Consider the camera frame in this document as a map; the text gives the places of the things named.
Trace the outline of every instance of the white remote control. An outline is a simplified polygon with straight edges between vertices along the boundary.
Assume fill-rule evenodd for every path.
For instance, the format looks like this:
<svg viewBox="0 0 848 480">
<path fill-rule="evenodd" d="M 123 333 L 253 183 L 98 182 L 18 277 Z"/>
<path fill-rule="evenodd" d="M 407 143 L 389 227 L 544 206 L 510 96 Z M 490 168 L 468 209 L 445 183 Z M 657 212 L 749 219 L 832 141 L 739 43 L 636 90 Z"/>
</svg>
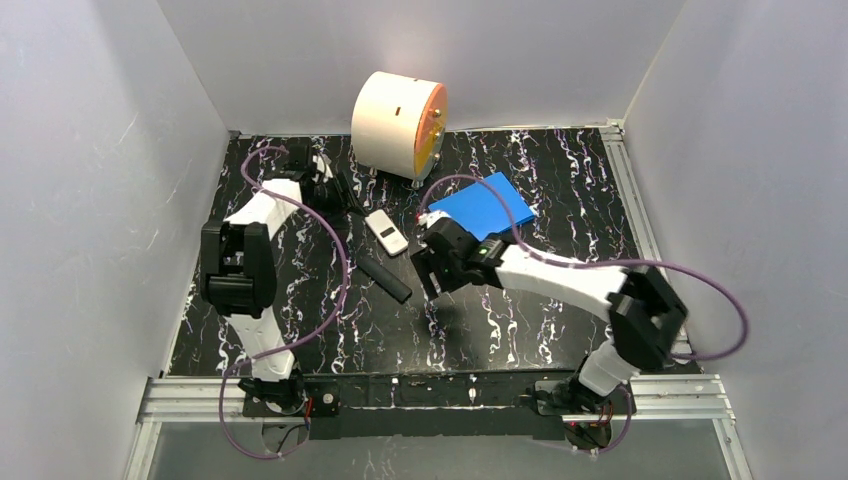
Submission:
<svg viewBox="0 0 848 480">
<path fill-rule="evenodd" d="M 409 245 L 409 242 L 403 238 L 403 234 L 397 229 L 392 219 L 382 209 L 365 217 L 365 223 L 374 232 L 374 235 L 377 236 L 377 240 L 380 241 L 380 244 L 383 245 L 383 248 L 386 249 L 390 257 L 403 252 Z"/>
</svg>

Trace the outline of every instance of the metal leg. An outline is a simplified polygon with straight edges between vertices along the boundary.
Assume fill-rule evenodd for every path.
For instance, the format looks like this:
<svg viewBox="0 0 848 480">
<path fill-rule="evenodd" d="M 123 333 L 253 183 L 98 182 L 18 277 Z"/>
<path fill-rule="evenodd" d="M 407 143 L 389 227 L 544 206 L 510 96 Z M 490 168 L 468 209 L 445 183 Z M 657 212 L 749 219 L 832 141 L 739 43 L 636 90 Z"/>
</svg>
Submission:
<svg viewBox="0 0 848 480">
<path fill-rule="evenodd" d="M 736 435 L 735 420 L 728 418 L 715 419 L 713 425 L 718 435 L 718 443 L 721 445 L 721 453 L 730 472 L 731 480 L 751 480 L 751 470 L 748 468 L 748 460 L 742 451 L 739 436 Z"/>
<path fill-rule="evenodd" d="M 138 425 L 130 461 L 124 474 L 126 480 L 143 480 L 150 475 L 161 428 L 162 422 L 142 422 Z"/>
</svg>

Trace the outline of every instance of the black bracket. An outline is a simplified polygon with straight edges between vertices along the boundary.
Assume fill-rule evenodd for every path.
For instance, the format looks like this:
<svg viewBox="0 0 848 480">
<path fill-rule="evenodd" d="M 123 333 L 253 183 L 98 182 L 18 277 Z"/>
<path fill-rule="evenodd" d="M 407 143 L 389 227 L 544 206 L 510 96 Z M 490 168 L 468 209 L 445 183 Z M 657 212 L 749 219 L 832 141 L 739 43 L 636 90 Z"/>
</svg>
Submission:
<svg viewBox="0 0 848 480">
<path fill-rule="evenodd" d="M 618 355 L 640 370 L 662 370 L 689 310 L 656 267 L 636 267 L 607 295 Z"/>
<path fill-rule="evenodd" d="M 200 296 L 219 315 L 259 318 L 277 292 L 268 226 L 210 220 L 200 234 Z"/>
<path fill-rule="evenodd" d="M 513 243 L 510 237 L 490 234 L 479 242 L 455 220 L 440 218 L 424 232 L 422 240 L 426 247 L 413 252 L 410 260 L 427 298 L 439 296 L 433 279 L 445 293 L 468 283 L 502 288 L 495 268 L 503 263 L 501 255 Z"/>
</svg>

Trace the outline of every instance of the wire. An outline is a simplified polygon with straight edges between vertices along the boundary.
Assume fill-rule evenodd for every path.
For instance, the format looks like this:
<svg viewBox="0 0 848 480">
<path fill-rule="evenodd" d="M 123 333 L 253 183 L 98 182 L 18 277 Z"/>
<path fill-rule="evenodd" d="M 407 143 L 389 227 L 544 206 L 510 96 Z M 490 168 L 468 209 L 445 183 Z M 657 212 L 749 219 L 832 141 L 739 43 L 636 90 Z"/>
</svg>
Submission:
<svg viewBox="0 0 848 480">
<path fill-rule="evenodd" d="M 506 204 L 506 201 L 501 196 L 501 194 L 498 193 L 497 190 L 492 188 L 491 185 L 489 185 L 488 183 L 486 183 L 485 181 L 483 181 L 482 179 L 479 179 L 477 177 L 473 177 L 471 175 L 464 175 L 464 174 L 453 174 L 453 175 L 448 175 L 448 176 L 445 176 L 445 177 L 442 177 L 442 178 L 436 180 L 435 182 L 433 182 L 432 185 L 430 185 L 430 188 L 427 189 L 427 192 L 424 193 L 424 197 L 421 199 L 421 205 L 418 208 L 419 215 L 424 213 L 424 211 L 427 209 L 427 201 L 433 195 L 433 191 L 436 189 L 436 187 L 441 185 L 444 182 L 451 181 L 451 180 L 472 180 L 474 182 L 479 183 L 480 185 L 483 185 L 487 190 L 492 192 L 492 195 L 494 195 L 498 199 L 498 202 L 500 202 L 501 206 L 504 209 L 504 212 L 506 212 L 507 218 L 509 218 L 510 227 L 512 228 L 512 234 L 515 237 L 516 244 L 522 250 L 524 250 L 524 252 L 527 253 L 528 256 L 530 256 L 530 258 L 538 260 L 542 263 L 547 263 L 548 265 L 553 265 L 553 266 L 556 266 L 556 267 L 574 268 L 574 269 L 578 269 L 578 270 L 584 270 L 584 269 L 589 269 L 589 268 L 599 268 L 599 267 L 613 267 L 613 266 L 616 266 L 616 267 L 649 266 L 649 267 L 665 268 L 665 269 L 668 269 L 668 270 L 674 270 L 676 272 L 683 273 L 684 275 L 688 275 L 690 277 L 696 278 L 696 279 L 706 283 L 707 285 L 709 285 L 710 287 L 712 287 L 713 289 L 718 291 L 720 294 L 722 294 L 731 303 L 731 305 L 733 305 L 733 308 L 735 308 L 736 312 L 739 314 L 739 320 L 740 320 L 741 325 L 742 325 L 742 332 L 740 333 L 739 339 L 736 341 L 736 343 L 733 344 L 731 347 L 727 348 L 726 350 L 718 352 L 718 353 L 672 354 L 673 358 L 679 358 L 679 359 L 683 359 L 683 360 L 701 360 L 701 361 L 717 360 L 719 358 L 724 358 L 724 357 L 727 357 L 729 355 L 733 355 L 734 353 L 738 352 L 739 349 L 742 348 L 743 345 L 745 345 L 745 342 L 748 341 L 748 334 L 750 333 L 751 322 L 748 318 L 748 313 L 745 311 L 745 307 L 742 306 L 742 303 L 739 301 L 738 298 L 736 298 L 736 296 L 734 296 L 732 293 L 730 293 L 730 291 L 727 290 L 727 288 L 725 288 L 723 285 L 719 284 L 715 280 L 711 279 L 710 277 L 708 277 L 708 276 L 706 276 L 706 275 L 704 275 L 700 272 L 692 270 L 688 267 L 684 267 L 684 266 L 678 265 L 676 263 L 662 262 L 662 261 L 658 261 L 658 260 L 619 259 L 619 260 L 605 260 L 605 261 L 592 262 L 592 263 L 582 263 L 582 262 L 564 262 L 564 261 L 561 261 L 561 260 L 556 260 L 556 259 L 553 259 L 553 258 L 545 257 L 542 254 L 540 254 L 537 250 L 531 248 L 529 245 L 524 243 L 524 241 L 521 239 L 521 235 L 518 231 L 518 226 L 515 224 L 515 217 L 512 215 L 512 211 L 510 211 L 509 206 Z"/>
<path fill-rule="evenodd" d="M 599 448 L 594 453 L 609 453 L 613 448 L 621 444 L 627 432 L 630 431 L 630 422 L 633 420 L 633 405 L 630 403 L 630 391 L 624 385 L 619 385 L 616 387 L 616 390 L 624 393 L 624 403 L 627 405 L 627 416 L 624 418 L 624 426 L 621 427 L 621 432 L 606 447 Z"/>
<path fill-rule="evenodd" d="M 306 413 L 303 415 L 303 424 L 306 426 L 306 429 L 309 430 L 310 421 L 309 414 L 312 413 L 312 397 L 309 397 L 309 406 L 306 407 Z"/>
<path fill-rule="evenodd" d="M 604 405 L 604 406 L 601 407 L 601 416 L 598 418 L 598 420 L 596 422 L 592 423 L 591 425 L 600 425 L 601 422 L 604 421 L 604 417 L 606 417 L 606 416 L 607 416 L 607 406 Z"/>
<path fill-rule="evenodd" d="M 285 195 L 280 195 L 280 194 L 272 192 L 270 190 L 265 190 L 264 188 L 262 188 L 262 185 L 260 185 L 259 182 L 250 178 L 250 176 L 247 174 L 247 166 L 250 164 L 251 160 L 253 160 L 254 158 L 256 158 L 257 156 L 259 156 L 260 154 L 262 154 L 264 152 L 272 151 L 272 150 L 277 151 L 277 152 L 282 152 L 285 155 L 288 154 L 288 150 L 286 150 L 285 147 L 268 146 L 268 147 L 257 148 L 256 150 L 251 152 L 250 155 L 248 155 L 247 158 L 244 160 L 244 162 L 241 164 L 241 176 L 244 177 L 244 180 L 247 183 L 249 183 L 254 188 L 256 188 L 258 190 L 258 192 L 262 192 L 262 193 L 264 193 L 264 194 L 266 194 L 270 197 L 276 198 L 278 200 L 282 200 L 286 203 L 290 203 L 290 204 L 294 205 L 297 208 L 300 208 L 301 210 L 306 212 L 308 215 L 315 218 L 318 221 L 318 223 L 320 223 L 321 226 L 324 227 L 325 230 L 327 230 L 327 233 L 330 234 L 330 238 L 333 239 L 333 243 L 335 243 L 335 245 L 336 245 L 336 250 L 338 250 L 338 252 L 339 252 L 339 259 L 340 259 L 340 263 L 342 265 L 342 282 L 341 282 L 341 287 L 340 287 L 340 290 L 339 290 L 339 296 L 336 299 L 335 305 L 333 305 L 333 310 L 327 316 L 326 320 L 324 320 L 324 323 L 319 325 L 315 330 L 313 330 L 312 332 L 310 332 L 308 335 L 304 336 L 303 338 L 300 338 L 300 339 L 298 339 L 298 340 L 296 340 L 292 343 L 283 345 L 281 347 L 272 348 L 271 350 L 267 350 L 265 352 L 259 353 L 257 355 L 254 355 L 252 359 L 247 358 L 247 359 L 241 360 L 239 362 L 234 363 L 229 368 L 224 370 L 224 374 L 223 374 L 222 379 L 221 379 L 221 391 L 218 393 L 218 422 L 221 424 L 221 429 L 224 431 L 224 436 L 227 437 L 227 441 L 230 442 L 230 445 L 232 445 L 233 448 L 238 450 L 240 453 L 242 453 L 242 454 L 244 454 L 244 455 L 246 455 L 250 458 L 255 458 L 257 460 L 276 460 L 280 457 L 284 457 L 284 456 L 288 455 L 289 453 L 293 452 L 297 448 L 297 446 L 295 446 L 293 449 L 290 449 L 286 452 L 275 453 L 273 455 L 262 455 L 262 454 L 258 454 L 258 453 L 253 453 L 250 450 L 247 450 L 246 448 L 241 446 L 241 444 L 239 444 L 238 441 L 236 441 L 235 437 L 233 437 L 232 432 L 230 432 L 230 429 L 227 427 L 227 423 L 224 420 L 224 390 L 227 387 L 227 379 L 229 379 L 229 377 L 231 375 L 234 375 L 235 372 L 237 372 L 241 367 L 248 365 L 251 361 L 255 362 L 255 361 L 261 360 L 265 357 L 269 357 L 271 355 L 274 355 L 274 354 L 277 354 L 277 353 L 280 353 L 280 352 L 284 352 L 286 350 L 291 350 L 293 348 L 297 348 L 297 347 L 299 347 L 299 346 L 301 346 L 301 345 L 303 345 L 307 342 L 312 341 L 312 339 L 314 339 L 315 337 L 320 335 L 321 332 L 326 330 L 327 327 L 329 327 L 330 324 L 333 323 L 333 321 L 336 319 L 338 314 L 342 311 L 342 308 L 344 307 L 345 299 L 347 299 L 347 289 L 348 289 L 348 286 L 350 285 L 350 273 L 348 271 L 347 255 L 345 254 L 344 243 L 342 243 L 342 241 L 339 239 L 338 234 L 336 234 L 336 232 L 333 230 L 333 228 L 330 226 L 330 224 L 327 222 L 327 220 L 325 220 L 324 217 L 319 215 L 318 212 L 316 212 L 315 210 L 307 207 L 306 205 L 298 202 L 297 200 L 295 200 L 293 198 L 289 198 Z"/>
<path fill-rule="evenodd" d="M 280 453 L 280 450 L 282 450 L 282 449 L 283 449 L 283 445 L 285 445 L 286 440 L 288 440 L 288 439 L 289 439 L 289 435 L 291 435 L 291 432 L 293 432 L 293 431 L 295 431 L 295 430 L 297 430 L 297 429 L 303 428 L 303 427 L 304 427 L 303 425 L 295 425 L 295 426 L 291 427 L 290 429 L 288 429 L 288 431 L 286 432 L 286 434 L 285 434 L 285 435 L 283 435 L 283 439 L 280 441 L 280 446 L 279 446 L 279 447 L 277 447 L 277 451 L 276 451 L 277 455 L 280 455 L 280 454 L 281 454 L 281 453 Z M 305 439 L 304 439 L 302 442 L 297 442 L 297 443 L 295 444 L 294 448 L 292 448 L 291 450 L 289 450 L 289 453 L 293 452 L 295 449 L 297 449 L 297 447 L 299 447 L 299 446 L 303 445 L 304 443 L 306 443 L 306 440 L 305 440 Z"/>
<path fill-rule="evenodd" d="M 609 413 L 609 415 L 607 415 L 606 421 L 601 423 L 601 425 L 609 425 L 609 422 L 612 421 L 612 415 L 613 415 L 612 402 L 610 402 L 610 413 Z"/>
</svg>

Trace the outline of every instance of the white panel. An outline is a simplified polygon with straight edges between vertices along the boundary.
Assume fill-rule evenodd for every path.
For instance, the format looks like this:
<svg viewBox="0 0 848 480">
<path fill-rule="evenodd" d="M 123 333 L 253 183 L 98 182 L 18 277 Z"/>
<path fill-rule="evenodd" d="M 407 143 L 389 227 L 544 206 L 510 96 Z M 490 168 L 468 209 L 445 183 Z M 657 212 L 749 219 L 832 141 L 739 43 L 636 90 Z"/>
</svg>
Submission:
<svg viewBox="0 0 848 480">
<path fill-rule="evenodd" d="M 227 132 L 155 0 L 5 0 L 0 72 L 0 471 L 120 478 Z"/>
<path fill-rule="evenodd" d="M 442 82 L 448 128 L 620 118 L 684 0 L 159 0 L 231 130 L 349 133 L 381 70 Z"/>
<path fill-rule="evenodd" d="M 845 478 L 848 8 L 690 1 L 627 120 L 663 257 L 717 277 L 753 319 L 722 376 L 755 478 Z M 695 347 L 738 334 L 678 281 Z"/>
</svg>

